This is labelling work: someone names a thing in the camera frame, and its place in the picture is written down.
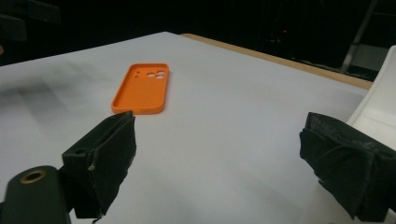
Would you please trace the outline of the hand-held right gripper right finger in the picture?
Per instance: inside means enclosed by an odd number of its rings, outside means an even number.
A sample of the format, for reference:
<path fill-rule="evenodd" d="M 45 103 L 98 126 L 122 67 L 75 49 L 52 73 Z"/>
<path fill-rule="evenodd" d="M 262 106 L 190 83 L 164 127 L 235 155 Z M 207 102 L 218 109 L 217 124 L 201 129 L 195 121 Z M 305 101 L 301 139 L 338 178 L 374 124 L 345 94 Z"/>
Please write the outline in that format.
<path fill-rule="evenodd" d="M 310 112 L 300 157 L 351 218 L 382 222 L 396 212 L 396 151 L 339 119 Z"/>

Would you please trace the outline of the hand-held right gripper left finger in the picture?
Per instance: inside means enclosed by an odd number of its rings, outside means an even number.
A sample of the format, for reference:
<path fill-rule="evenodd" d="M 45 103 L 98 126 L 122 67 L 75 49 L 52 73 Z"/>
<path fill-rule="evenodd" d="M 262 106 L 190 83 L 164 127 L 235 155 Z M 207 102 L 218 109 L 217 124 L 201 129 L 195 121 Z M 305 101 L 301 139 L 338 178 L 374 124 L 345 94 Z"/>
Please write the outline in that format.
<path fill-rule="evenodd" d="M 131 111 L 110 116 L 62 154 L 67 207 L 78 218 L 99 218 L 116 199 L 135 153 Z"/>

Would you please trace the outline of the white plastic box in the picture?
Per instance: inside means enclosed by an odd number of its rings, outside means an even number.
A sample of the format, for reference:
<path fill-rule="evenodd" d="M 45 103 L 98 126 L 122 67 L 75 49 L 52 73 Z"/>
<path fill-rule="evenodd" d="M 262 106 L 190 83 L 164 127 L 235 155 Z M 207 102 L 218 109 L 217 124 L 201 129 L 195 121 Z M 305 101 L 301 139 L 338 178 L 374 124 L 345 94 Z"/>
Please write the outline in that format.
<path fill-rule="evenodd" d="M 396 151 L 396 45 L 347 123 Z"/>

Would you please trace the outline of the orange phone case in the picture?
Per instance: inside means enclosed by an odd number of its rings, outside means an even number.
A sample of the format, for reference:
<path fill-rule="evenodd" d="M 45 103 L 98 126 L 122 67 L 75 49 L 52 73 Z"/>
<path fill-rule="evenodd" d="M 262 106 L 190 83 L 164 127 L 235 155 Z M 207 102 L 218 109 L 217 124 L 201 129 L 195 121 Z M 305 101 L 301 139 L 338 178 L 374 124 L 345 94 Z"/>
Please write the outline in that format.
<path fill-rule="evenodd" d="M 169 67 L 166 63 L 136 63 L 130 66 L 111 103 L 115 114 L 158 114 L 164 110 Z"/>

